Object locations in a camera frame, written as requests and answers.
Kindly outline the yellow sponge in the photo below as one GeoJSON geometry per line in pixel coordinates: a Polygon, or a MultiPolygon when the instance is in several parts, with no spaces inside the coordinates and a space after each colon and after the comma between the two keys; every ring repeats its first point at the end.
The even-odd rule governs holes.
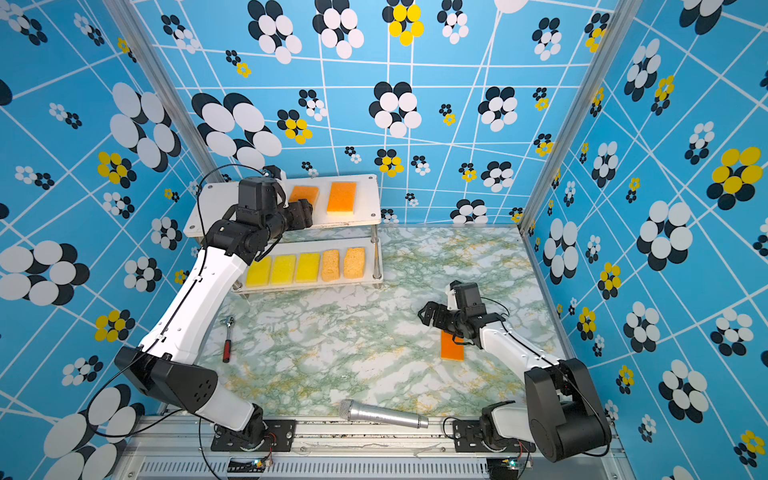
{"type": "Polygon", "coordinates": [[[296,282],[315,283],[318,281],[321,263],[320,253],[302,253],[299,255],[296,282]]]}
{"type": "Polygon", "coordinates": [[[273,259],[270,283],[290,285],[294,282],[297,259],[295,255],[279,255],[273,259]]]}
{"type": "Polygon", "coordinates": [[[271,257],[266,257],[260,261],[254,261],[246,272],[245,286],[250,289],[268,285],[270,282],[271,269],[271,257]]]}

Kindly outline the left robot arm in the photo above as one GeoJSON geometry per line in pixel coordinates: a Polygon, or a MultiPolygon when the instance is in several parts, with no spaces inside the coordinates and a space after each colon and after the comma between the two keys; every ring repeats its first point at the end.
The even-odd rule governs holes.
{"type": "Polygon", "coordinates": [[[226,294],[287,231],[312,225],[306,200],[290,201],[272,176],[240,181],[238,200],[206,231],[202,248],[177,296],[138,347],[123,347],[115,364],[142,394],[218,426],[249,447],[265,437],[262,409],[224,386],[215,371],[197,365],[226,294]]]}

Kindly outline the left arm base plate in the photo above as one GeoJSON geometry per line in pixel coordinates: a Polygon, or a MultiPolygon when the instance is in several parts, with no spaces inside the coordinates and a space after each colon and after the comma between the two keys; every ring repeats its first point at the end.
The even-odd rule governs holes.
{"type": "Polygon", "coordinates": [[[256,436],[215,425],[210,446],[213,452],[290,452],[296,438],[295,419],[263,420],[256,436]]]}

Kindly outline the tan porous sponge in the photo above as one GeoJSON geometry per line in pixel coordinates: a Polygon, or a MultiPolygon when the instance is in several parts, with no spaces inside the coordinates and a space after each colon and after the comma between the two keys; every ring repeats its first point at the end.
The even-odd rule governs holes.
{"type": "Polygon", "coordinates": [[[360,279],[366,268],[366,249],[363,247],[348,248],[343,260],[343,275],[345,279],[360,279]]]}
{"type": "Polygon", "coordinates": [[[322,253],[321,279],[323,282],[334,282],[341,277],[340,252],[337,249],[322,253]]]}

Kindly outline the orange sponge back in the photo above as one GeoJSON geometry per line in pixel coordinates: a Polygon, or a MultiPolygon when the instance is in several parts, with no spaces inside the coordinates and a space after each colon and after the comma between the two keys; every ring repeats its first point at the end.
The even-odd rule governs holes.
{"type": "Polygon", "coordinates": [[[333,182],[326,213],[329,216],[352,216],[355,211],[356,192],[356,182],[333,182]]]}

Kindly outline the yellow sponge back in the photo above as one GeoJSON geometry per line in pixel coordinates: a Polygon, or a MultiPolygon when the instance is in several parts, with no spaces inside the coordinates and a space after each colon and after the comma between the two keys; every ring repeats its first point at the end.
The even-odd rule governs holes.
{"type": "Polygon", "coordinates": [[[250,289],[268,285],[270,282],[271,269],[271,257],[266,257],[260,261],[254,261],[246,272],[245,286],[250,289]]]}

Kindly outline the orange sponge front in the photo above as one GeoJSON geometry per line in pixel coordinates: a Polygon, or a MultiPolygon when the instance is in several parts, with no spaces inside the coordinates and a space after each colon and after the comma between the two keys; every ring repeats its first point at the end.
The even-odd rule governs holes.
{"type": "Polygon", "coordinates": [[[454,340],[447,332],[441,333],[440,358],[442,360],[463,362],[465,359],[465,346],[454,340]]]}

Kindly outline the orange sponge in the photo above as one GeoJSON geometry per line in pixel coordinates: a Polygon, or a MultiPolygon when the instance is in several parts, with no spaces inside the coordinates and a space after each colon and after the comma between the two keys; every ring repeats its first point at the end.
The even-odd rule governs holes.
{"type": "Polygon", "coordinates": [[[326,213],[329,216],[352,216],[355,211],[356,192],[356,182],[333,182],[326,213]]]}
{"type": "Polygon", "coordinates": [[[297,185],[293,187],[289,201],[298,202],[300,200],[306,200],[310,205],[314,206],[317,202],[318,196],[318,187],[297,185]]]}
{"type": "Polygon", "coordinates": [[[442,360],[463,362],[465,359],[465,346],[454,340],[447,332],[441,333],[440,358],[442,360]]]}

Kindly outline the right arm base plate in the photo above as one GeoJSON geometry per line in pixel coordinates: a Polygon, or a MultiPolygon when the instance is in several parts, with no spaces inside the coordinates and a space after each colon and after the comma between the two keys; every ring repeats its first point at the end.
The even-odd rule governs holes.
{"type": "Polygon", "coordinates": [[[532,442],[519,439],[486,440],[479,420],[451,420],[450,426],[445,428],[445,434],[453,441],[457,453],[525,455],[537,452],[532,442]]]}

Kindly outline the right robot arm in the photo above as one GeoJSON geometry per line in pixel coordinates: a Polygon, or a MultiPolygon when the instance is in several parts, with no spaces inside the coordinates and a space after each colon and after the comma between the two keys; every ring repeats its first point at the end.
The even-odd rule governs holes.
{"type": "Polygon", "coordinates": [[[418,311],[421,323],[492,355],[524,382],[523,406],[505,401],[482,410],[486,449],[534,446],[552,462],[610,449],[609,421],[583,362],[559,359],[514,332],[503,314],[487,310],[475,283],[451,282],[447,300],[427,302],[418,311]]]}

